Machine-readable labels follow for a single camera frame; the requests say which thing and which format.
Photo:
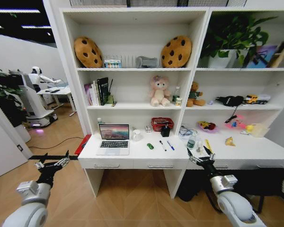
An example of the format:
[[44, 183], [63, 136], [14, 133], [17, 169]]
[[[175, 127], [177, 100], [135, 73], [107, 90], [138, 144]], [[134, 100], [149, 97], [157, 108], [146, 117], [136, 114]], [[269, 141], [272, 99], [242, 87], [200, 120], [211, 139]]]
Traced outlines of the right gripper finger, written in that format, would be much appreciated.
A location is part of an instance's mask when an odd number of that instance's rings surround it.
[[195, 163], [195, 164], [198, 165], [198, 166], [201, 166], [201, 160], [200, 160], [199, 158], [195, 157], [195, 156], [191, 153], [191, 151], [190, 151], [189, 148], [187, 148], [187, 153], [188, 153], [188, 156], [189, 156], [189, 160], [190, 160], [191, 162]]
[[206, 153], [208, 155], [207, 157], [205, 157], [203, 159], [203, 162], [204, 163], [213, 164], [215, 162], [215, 160], [214, 160], [214, 155], [215, 154], [210, 149], [208, 149], [206, 146], [203, 146], [203, 148], [204, 148], [204, 150], [206, 151]]

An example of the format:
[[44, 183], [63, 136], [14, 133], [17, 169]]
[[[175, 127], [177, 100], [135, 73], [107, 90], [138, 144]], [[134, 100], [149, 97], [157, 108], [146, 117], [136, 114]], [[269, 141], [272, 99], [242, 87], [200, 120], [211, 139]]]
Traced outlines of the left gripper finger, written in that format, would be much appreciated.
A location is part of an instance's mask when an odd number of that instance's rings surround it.
[[69, 151], [65, 153], [64, 157], [57, 161], [54, 166], [60, 166], [60, 167], [65, 167], [70, 161], [70, 156], [69, 156]]
[[48, 157], [48, 153], [45, 153], [39, 158], [39, 161], [34, 163], [36, 168], [46, 168], [48, 167], [47, 164], [45, 163], [46, 158]]

